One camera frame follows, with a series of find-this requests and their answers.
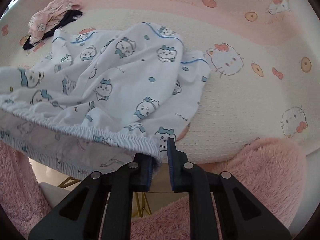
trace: crumpled pink clothing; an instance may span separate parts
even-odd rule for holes
[[[78,0],[54,0],[46,8],[35,13],[28,24],[30,43],[41,40],[45,33],[62,20],[68,10],[79,10],[80,7]]]

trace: pink fluffy blanket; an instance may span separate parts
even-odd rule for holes
[[[27,157],[0,142],[0,204],[22,233],[30,230],[49,211]],[[289,139],[258,139],[233,159],[201,164],[207,171],[230,171],[286,227],[300,204],[306,181],[306,160]],[[190,237],[188,198],[182,198],[132,223],[134,240],[183,240]]]

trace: black cloth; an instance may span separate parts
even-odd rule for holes
[[[67,25],[68,23],[74,22],[77,19],[79,19],[79,17],[82,16],[82,12],[79,10],[68,10],[67,13],[64,15],[64,17],[62,18],[62,20],[55,26],[53,27],[50,31],[48,31],[47,33],[45,33],[42,37],[41,40],[39,40],[37,43],[34,43],[34,45],[30,44],[30,37],[28,37],[27,41],[23,44],[23,49],[27,50],[27,49],[32,49],[34,46],[36,46],[39,42],[43,41],[44,39],[53,36],[54,31],[57,30],[58,28],[61,28],[65,25]]]

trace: silver screw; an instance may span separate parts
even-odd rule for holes
[[[93,179],[100,178],[100,172],[94,171],[93,173],[91,173],[91,178],[93,178]]]
[[[135,162],[130,162],[128,166],[130,169],[135,169],[135,168],[138,168],[139,164]]]
[[[223,177],[224,179],[230,179],[231,178],[231,174],[227,171],[223,171],[221,173],[221,177]]]
[[[186,169],[192,169],[193,168],[193,163],[185,163],[183,165],[183,167],[185,167]]]

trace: folded clothing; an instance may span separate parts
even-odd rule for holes
[[[196,113],[210,72],[203,52],[183,52],[180,36],[162,35],[163,28],[140,23],[81,35],[58,29],[52,53],[31,70],[2,67],[2,139],[73,177],[84,165],[114,171],[130,161],[128,150],[159,164],[167,139],[177,139]],[[91,145],[81,142],[71,150],[64,135],[121,151],[88,154]]]
[[[46,8],[35,13],[28,23],[30,43],[41,40],[45,33],[62,20],[68,10],[79,10],[80,7],[78,0],[54,0]]]
[[[43,35],[43,37],[41,38],[41,40],[39,40],[38,42],[35,42],[33,44],[30,43],[30,38],[31,36],[28,37],[28,39],[26,40],[26,42],[23,44],[23,49],[27,50],[27,49],[31,49],[34,46],[36,46],[36,44],[38,44],[40,41],[48,38],[48,37],[52,37],[54,35],[54,32],[58,29],[61,28],[65,25],[67,25],[68,23],[74,22],[77,19],[79,19],[82,16],[82,12],[79,10],[68,10],[64,17],[62,18],[62,20],[55,26],[53,27],[51,30],[49,30],[47,33],[45,33]]]

